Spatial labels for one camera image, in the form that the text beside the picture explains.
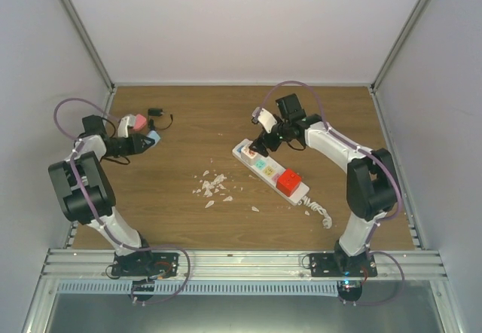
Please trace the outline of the white cube adapter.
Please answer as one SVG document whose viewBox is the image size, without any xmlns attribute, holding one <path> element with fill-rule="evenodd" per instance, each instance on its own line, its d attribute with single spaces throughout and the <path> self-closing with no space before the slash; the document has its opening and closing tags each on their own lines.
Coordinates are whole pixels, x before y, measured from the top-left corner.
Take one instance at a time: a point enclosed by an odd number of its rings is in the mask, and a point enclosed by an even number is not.
<svg viewBox="0 0 482 333">
<path fill-rule="evenodd" d="M 249 144 L 244 145 L 239 151 L 241 160 L 252 166 L 257 163 L 260 158 L 259 153 L 250 149 Z"/>
</svg>

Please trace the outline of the light blue plug adapter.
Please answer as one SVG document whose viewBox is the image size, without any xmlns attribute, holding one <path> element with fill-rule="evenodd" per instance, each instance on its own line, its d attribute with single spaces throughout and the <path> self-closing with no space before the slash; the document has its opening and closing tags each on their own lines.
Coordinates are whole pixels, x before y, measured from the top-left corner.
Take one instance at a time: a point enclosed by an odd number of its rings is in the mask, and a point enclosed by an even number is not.
<svg viewBox="0 0 482 333">
<path fill-rule="evenodd" d="M 147 137 L 153 139 L 155 145 L 161 140 L 161 136 L 156 130 L 149 131 Z"/>
</svg>

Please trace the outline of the pink plug adapter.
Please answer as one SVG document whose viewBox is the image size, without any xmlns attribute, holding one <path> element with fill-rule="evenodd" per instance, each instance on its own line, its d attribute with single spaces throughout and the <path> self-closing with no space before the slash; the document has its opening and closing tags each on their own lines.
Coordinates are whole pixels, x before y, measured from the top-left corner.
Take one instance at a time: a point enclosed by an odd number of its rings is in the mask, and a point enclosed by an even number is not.
<svg viewBox="0 0 482 333">
<path fill-rule="evenodd" d="M 147 123 L 148 123 L 148 120 L 144 115 L 137 114 L 136 119 L 135 119 L 135 123 L 134 123 L 134 126 L 133 126 L 133 130 L 136 131 L 136 132 L 139 132 L 147 126 Z"/>
</svg>

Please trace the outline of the white power strip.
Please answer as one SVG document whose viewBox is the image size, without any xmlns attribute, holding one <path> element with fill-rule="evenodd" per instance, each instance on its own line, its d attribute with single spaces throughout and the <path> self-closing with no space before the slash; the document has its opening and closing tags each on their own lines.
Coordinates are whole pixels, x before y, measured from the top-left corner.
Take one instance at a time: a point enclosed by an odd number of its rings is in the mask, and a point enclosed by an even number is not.
<svg viewBox="0 0 482 333">
<path fill-rule="evenodd" d="M 260 156 L 259 160 L 256 164 L 250 166 L 244 161 L 241 160 L 239 151 L 240 149 L 246 145 L 251 144 L 252 141 L 248 139 L 244 139 L 240 143 L 238 143 L 232 150 L 233 156 L 239 160 L 245 167 L 247 167 L 252 174 L 257 176 L 260 180 L 265 182 L 268 186 L 270 186 L 275 192 L 277 192 L 280 196 L 285 198 L 291 205 L 295 206 L 298 205 L 299 202 L 308 194 L 310 188 L 303 182 L 301 182 L 298 189 L 290 196 L 286 197 L 280 191 L 276 189 L 276 180 L 278 177 L 286 170 L 280 163 L 276 162 L 271 157 L 262 157 Z"/>
</svg>

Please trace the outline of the black power adapter with cable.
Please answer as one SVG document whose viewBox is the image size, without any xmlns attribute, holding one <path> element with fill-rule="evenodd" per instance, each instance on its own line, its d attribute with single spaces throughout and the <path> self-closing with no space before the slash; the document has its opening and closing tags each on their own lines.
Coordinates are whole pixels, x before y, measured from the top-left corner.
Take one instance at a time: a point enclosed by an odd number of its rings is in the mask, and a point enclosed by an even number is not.
<svg viewBox="0 0 482 333">
<path fill-rule="evenodd" d="M 151 131 L 164 131 L 164 130 L 168 130 L 171 126 L 172 126 L 172 123 L 174 121 L 174 116 L 173 114 L 170 114 L 169 115 L 169 118 L 170 118 L 170 122 L 167 126 L 165 127 L 157 127 L 155 125 L 155 120 L 156 118 L 161 118 L 165 115 L 165 112 L 162 108 L 149 108 L 148 109 L 148 131 L 151 132 Z"/>
</svg>

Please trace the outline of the red cube socket adapter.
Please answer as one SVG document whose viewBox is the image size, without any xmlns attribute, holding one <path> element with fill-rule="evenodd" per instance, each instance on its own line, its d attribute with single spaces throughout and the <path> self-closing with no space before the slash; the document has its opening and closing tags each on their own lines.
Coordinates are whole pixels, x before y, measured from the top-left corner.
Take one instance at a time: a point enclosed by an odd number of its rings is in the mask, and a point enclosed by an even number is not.
<svg viewBox="0 0 482 333">
<path fill-rule="evenodd" d="M 276 180 L 276 189 L 290 197 L 300 186 L 302 178 L 293 170 L 286 169 Z"/>
</svg>

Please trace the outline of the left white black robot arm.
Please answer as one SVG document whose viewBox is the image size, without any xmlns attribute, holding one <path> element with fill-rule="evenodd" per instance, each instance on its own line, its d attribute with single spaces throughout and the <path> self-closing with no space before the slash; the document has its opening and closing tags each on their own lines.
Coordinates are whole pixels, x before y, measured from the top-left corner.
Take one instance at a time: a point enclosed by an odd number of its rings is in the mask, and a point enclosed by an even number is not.
<svg viewBox="0 0 482 333">
<path fill-rule="evenodd" d="M 48 173 L 64 216 L 102 235 L 115 251 L 118 264 L 129 266 L 140 276 L 151 273 L 155 257 L 142 235 L 131 228 L 117 210 L 114 190 L 101 166 L 107 158 L 141 154 L 160 140 L 155 134 L 131 133 L 135 117 L 120 120 L 116 136 L 105 128 L 106 119 L 90 115 L 82 119 L 84 132 L 75 140 L 71 154 L 48 167 Z"/>
</svg>

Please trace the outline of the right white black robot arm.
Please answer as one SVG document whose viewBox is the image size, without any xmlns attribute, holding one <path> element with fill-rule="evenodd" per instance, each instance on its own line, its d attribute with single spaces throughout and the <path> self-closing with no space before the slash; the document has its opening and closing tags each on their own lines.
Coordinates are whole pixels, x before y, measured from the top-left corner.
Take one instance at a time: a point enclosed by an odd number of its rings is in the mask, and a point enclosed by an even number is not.
<svg viewBox="0 0 482 333">
<path fill-rule="evenodd" d="M 324 112 L 307 115 L 296 94 L 276 101 L 279 114 L 263 106 L 252 112 L 252 123 L 261 132 L 249 146 L 268 157 L 282 143 L 296 140 L 302 148 L 311 148 L 346 174 L 346 202 L 351 211 L 345 231 L 334 246 L 334 269 L 341 276 L 351 276 L 369 259 L 371 238 L 380 222 L 390 218 L 392 209 L 401 208 L 392 155 L 384 148 L 366 148 L 335 130 Z"/>
</svg>

